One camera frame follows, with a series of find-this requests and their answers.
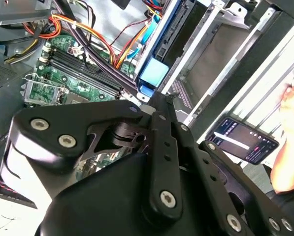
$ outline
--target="yellow wire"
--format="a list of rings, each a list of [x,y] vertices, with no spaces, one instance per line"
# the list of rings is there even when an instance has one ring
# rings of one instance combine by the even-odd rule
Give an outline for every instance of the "yellow wire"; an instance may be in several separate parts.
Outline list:
[[[73,25],[76,25],[76,26],[78,26],[78,27],[80,27],[80,28],[86,30],[87,32],[90,32],[90,33],[93,34],[95,37],[97,37],[98,39],[100,39],[100,40],[104,43],[105,47],[107,48],[107,50],[108,50],[108,52],[109,52],[109,54],[110,54],[110,60],[111,60],[111,63],[112,63],[112,64],[114,63],[114,58],[115,58],[115,56],[112,54],[111,50],[108,48],[108,46],[107,46],[108,44],[107,44],[107,42],[105,41],[105,39],[103,38],[102,35],[100,35],[100,34],[97,33],[95,30],[93,30],[92,28],[90,28],[90,27],[88,27],[88,26],[86,26],[86,25],[84,25],[84,24],[81,24],[81,23],[75,22],[75,21],[73,21],[73,20],[71,20],[71,19],[68,19],[68,18],[66,19],[66,18],[64,18],[64,17],[62,17],[62,16],[60,16],[60,15],[52,15],[52,17],[53,17],[53,18],[58,18],[58,19],[60,19],[60,20],[62,20],[62,21],[65,21],[65,22],[71,23],[71,24],[73,24]]]
[[[162,16],[160,16],[157,12],[155,12],[152,8],[150,8],[149,6],[146,5],[146,7],[149,9],[149,11],[151,11],[153,14],[155,14],[156,16],[159,16],[160,18],[162,18]]]
[[[34,41],[33,41],[33,43],[26,49],[26,50],[24,50],[22,53],[20,53],[20,55],[23,55],[24,53],[26,53],[28,50],[30,50],[34,45],[35,45],[35,43],[37,43],[37,39],[35,39]],[[11,57],[11,58],[9,58],[8,60],[6,60],[5,61],[5,63],[10,63],[10,62],[12,62],[13,60],[15,60],[15,58],[14,57]]]
[[[32,44],[31,44],[26,50],[24,50],[24,51],[21,53],[21,55],[24,54],[24,53],[26,53],[29,49],[31,49],[31,48],[35,45],[35,43],[37,43],[37,41],[38,41],[37,39],[34,40],[33,43],[32,43]]]
[[[127,54],[129,53],[129,51],[131,50],[132,46],[134,45],[134,43],[138,40],[138,38],[141,37],[141,35],[147,30],[148,27],[144,26],[144,28],[141,30],[141,32],[137,35],[137,37],[131,42],[130,46],[126,49],[126,51],[124,52],[124,54],[121,56],[121,58],[119,59],[116,68],[119,69],[120,65],[123,63],[123,61],[125,60]]]

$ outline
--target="human hand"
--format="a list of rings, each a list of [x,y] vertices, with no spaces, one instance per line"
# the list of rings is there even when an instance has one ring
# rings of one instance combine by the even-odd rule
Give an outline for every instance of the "human hand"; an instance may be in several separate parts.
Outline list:
[[[287,88],[280,107],[281,125],[285,131],[287,143],[294,144],[294,86]]]

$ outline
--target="finger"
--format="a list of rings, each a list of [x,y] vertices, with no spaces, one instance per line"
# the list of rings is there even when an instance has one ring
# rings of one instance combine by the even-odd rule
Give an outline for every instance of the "finger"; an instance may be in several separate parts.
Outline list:
[[[294,121],[294,87],[287,88],[280,107],[282,122]]]
[[[294,110],[294,87],[287,88],[287,90],[283,96],[283,99],[281,101],[281,106],[283,108]]]

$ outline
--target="hex bolt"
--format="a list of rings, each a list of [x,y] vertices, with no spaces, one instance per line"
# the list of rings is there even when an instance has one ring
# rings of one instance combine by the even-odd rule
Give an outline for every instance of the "hex bolt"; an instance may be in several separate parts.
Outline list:
[[[289,224],[289,222],[286,219],[282,218],[281,222],[283,223],[283,225],[286,227],[287,230],[293,231],[293,227],[291,226],[291,224]]]
[[[241,232],[242,226],[240,224],[240,221],[234,215],[227,215],[227,222],[235,231]]]
[[[268,220],[275,230],[280,231],[280,226],[273,218],[269,218]]]
[[[49,123],[44,119],[37,118],[31,121],[31,127],[33,129],[43,131],[49,128]]]
[[[188,127],[184,124],[181,125],[181,128],[184,130],[184,131],[187,131],[188,130]]]
[[[216,147],[213,144],[208,144],[208,146],[211,150],[216,150]]]
[[[161,119],[163,119],[163,120],[166,120],[166,118],[165,118],[164,116],[162,116],[162,115],[159,115],[159,117],[160,117]]]
[[[72,148],[76,146],[77,141],[74,137],[68,134],[64,134],[58,138],[58,142],[61,146],[66,148]]]
[[[160,194],[161,202],[168,208],[174,208],[176,200],[173,194],[168,191],[162,191]]]
[[[138,112],[138,110],[137,110],[137,108],[136,108],[136,107],[129,107],[129,109],[130,109],[132,112],[135,112],[135,113],[137,113],[137,112]]]

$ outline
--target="black metal arm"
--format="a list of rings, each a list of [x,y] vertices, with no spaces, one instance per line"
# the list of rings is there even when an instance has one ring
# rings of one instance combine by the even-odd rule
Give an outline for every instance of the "black metal arm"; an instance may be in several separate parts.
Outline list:
[[[156,93],[148,105],[143,111],[128,101],[39,107],[13,118],[2,178],[24,178],[11,166],[14,153],[40,180],[47,175],[56,183],[80,160],[132,148],[57,191],[41,235],[294,235],[287,216],[218,147],[196,144],[177,122],[170,97]]]

